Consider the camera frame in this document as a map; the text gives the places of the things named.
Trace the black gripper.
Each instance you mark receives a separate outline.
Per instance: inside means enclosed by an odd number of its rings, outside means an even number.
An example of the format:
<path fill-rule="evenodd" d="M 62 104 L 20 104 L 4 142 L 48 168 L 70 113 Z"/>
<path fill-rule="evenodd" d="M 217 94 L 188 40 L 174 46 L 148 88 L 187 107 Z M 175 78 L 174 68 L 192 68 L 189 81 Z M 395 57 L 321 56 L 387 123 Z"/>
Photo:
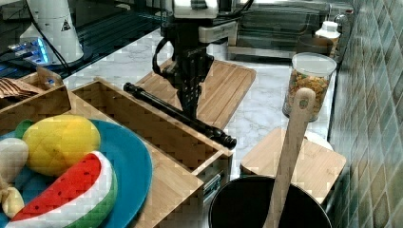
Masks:
<path fill-rule="evenodd" d="M 199 41 L 196 23 L 165 22 L 162 36 L 174 48 L 174 66 L 163 70 L 163 76 L 178 89 L 182 112 L 190 119 L 197 118 L 197 108 L 202 83 L 213 64 L 214 57 L 206 53 L 207 44 Z"/>

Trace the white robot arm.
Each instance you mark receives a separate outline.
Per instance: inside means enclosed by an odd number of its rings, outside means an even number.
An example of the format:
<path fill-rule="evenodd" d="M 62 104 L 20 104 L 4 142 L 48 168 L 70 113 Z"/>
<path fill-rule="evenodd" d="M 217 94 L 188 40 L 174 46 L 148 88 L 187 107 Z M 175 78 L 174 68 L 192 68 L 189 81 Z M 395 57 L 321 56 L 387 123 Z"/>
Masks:
<path fill-rule="evenodd" d="M 214 57 L 206 53 L 209 44 L 229 36 L 236 17 L 219 14 L 217 0 L 170 0 L 167 19 L 161 25 L 162 48 L 169 43 L 174 52 L 171 64 L 160 68 L 152 61 L 153 71 L 177 89 L 184 114 L 194 119 L 204 82 Z"/>

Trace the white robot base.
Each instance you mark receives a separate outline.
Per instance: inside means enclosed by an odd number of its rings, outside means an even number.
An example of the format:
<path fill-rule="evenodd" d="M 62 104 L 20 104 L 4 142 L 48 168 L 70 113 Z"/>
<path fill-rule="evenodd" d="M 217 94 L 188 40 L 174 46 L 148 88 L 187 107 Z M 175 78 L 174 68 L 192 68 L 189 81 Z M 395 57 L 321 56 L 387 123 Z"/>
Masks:
<path fill-rule="evenodd" d="M 26 0 L 31 25 L 20 36 L 21 42 L 32 42 L 38 50 L 29 61 L 39 66 L 60 65 L 78 61 L 84 56 L 73 26 L 68 0 Z"/>

